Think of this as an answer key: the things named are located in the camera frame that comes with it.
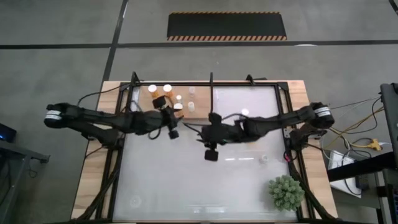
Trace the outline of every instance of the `floor mat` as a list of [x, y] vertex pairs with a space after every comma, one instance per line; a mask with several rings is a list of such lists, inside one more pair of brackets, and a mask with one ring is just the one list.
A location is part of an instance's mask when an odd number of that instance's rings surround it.
[[286, 40], [279, 12], [173, 12], [169, 41]]

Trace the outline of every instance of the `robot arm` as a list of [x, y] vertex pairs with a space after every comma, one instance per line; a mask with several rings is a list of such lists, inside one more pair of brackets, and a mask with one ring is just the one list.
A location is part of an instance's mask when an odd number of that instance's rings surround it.
[[[153, 100], [158, 111], [127, 111], [120, 114], [93, 111], [68, 103], [58, 103], [47, 106], [44, 119], [50, 128], [70, 128], [81, 133], [82, 136], [94, 137], [103, 146], [112, 146], [118, 140], [119, 132], [143, 135], [156, 129], [167, 126], [171, 139], [178, 137], [174, 130], [180, 119], [174, 116], [175, 109], [166, 104], [164, 96]], [[110, 129], [101, 129], [94, 124], [110, 126]]]
[[290, 133], [289, 148], [301, 150], [308, 142], [309, 136], [324, 133], [325, 129], [330, 128], [335, 122], [329, 108], [322, 103], [311, 103], [297, 111], [270, 118], [244, 117], [236, 120], [234, 125], [223, 124], [222, 120], [220, 115], [210, 113], [211, 125], [201, 129], [199, 141], [210, 148], [206, 151], [206, 160], [217, 161], [218, 153], [215, 151], [217, 144], [253, 142], [269, 131], [305, 122], [300, 129]]

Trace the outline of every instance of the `wooden board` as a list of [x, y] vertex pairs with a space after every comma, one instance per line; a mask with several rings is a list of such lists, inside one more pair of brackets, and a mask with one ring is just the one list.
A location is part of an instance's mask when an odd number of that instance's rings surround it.
[[[197, 82], [208, 83], [208, 81], [197, 81]], [[215, 81], [215, 82], [242, 82], [242, 81]], [[268, 80], [268, 81], [257, 81], [257, 82], [287, 82], [289, 84], [289, 92], [290, 92], [290, 98], [292, 101], [293, 109], [297, 110], [309, 104], [307, 91], [305, 89], [303, 80]], [[121, 82], [104, 82], [102, 91], [114, 88], [120, 85], [120, 83]], [[97, 110], [113, 113], [116, 107], [117, 98], [118, 98], [117, 90], [101, 94]], [[310, 143], [319, 146], [318, 141], [310, 140]], [[87, 153], [97, 149], [98, 147], [99, 147], [98, 142], [96, 141], [90, 142], [88, 145]], [[323, 162], [322, 152], [312, 147], [308, 147], [302, 152], [305, 163], [305, 169], [309, 181], [309, 187], [311, 191], [314, 193], [319, 202], [324, 206], [324, 208], [331, 215], [337, 217], [336, 205], [335, 201], [333, 200], [333, 196], [331, 194], [331, 188], [326, 173], [325, 164]], [[79, 215], [81, 215], [85, 211], [87, 206], [94, 200], [96, 194], [100, 189], [105, 159], [106, 159], [106, 150], [102, 149], [98, 153], [91, 155], [84, 162], [71, 218], [77, 218]], [[106, 205], [104, 206], [103, 217], [106, 217], [108, 211], [107, 199], [109, 199], [109, 197], [105, 198]], [[302, 205], [303, 205], [304, 217], [308, 218], [305, 202], [303, 202]]]
[[[171, 97], [173, 103], [177, 102], [175, 97], [181, 95], [183, 104], [182, 114], [185, 119], [208, 119], [208, 113], [211, 108], [210, 87], [195, 86], [195, 94], [193, 96], [190, 96], [189, 88], [189, 86], [173, 86], [173, 97]], [[163, 86], [158, 86], [157, 89], [160, 96], [165, 94]], [[138, 103], [143, 111], [154, 109], [152, 100], [152, 96], [148, 91], [148, 86], [141, 86]], [[195, 104], [195, 110], [193, 112], [189, 112], [188, 110], [189, 101]]]

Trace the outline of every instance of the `concrete floor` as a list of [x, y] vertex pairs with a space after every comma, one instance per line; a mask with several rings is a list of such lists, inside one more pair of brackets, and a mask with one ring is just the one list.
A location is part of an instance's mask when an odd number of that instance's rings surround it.
[[[121, 0], [0, 0], [1, 44], [110, 43]], [[119, 42], [164, 42], [171, 11], [281, 11], [288, 40], [398, 39], [398, 17], [387, 0], [130, 0]], [[26, 176], [13, 223], [48, 223], [70, 217], [87, 141], [78, 133], [43, 124], [49, 103], [76, 103], [98, 91], [108, 49], [0, 50], [0, 123], [18, 130], [17, 143], [51, 154], [35, 179]], [[217, 47], [118, 49], [110, 80], [241, 80], [247, 74], [268, 79], [305, 80], [310, 101], [331, 106], [376, 96], [382, 83], [398, 82], [397, 45], [323, 47]], [[94, 108], [98, 97], [82, 106]], [[368, 115], [360, 106], [337, 121], [343, 128]], [[347, 108], [335, 111], [335, 116]], [[386, 120], [350, 136], [389, 141]], [[370, 128], [373, 122], [363, 124]], [[328, 142], [333, 135], [326, 136]], [[342, 145], [336, 144], [342, 151]], [[345, 220], [377, 222], [376, 212], [339, 203]]]

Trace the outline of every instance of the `succulent plant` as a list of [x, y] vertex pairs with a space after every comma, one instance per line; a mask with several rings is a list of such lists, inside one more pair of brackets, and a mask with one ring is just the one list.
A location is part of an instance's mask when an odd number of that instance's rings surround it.
[[300, 183], [289, 175], [270, 180], [269, 194], [274, 199], [275, 207], [280, 211], [296, 211], [304, 199], [304, 190], [300, 187]]

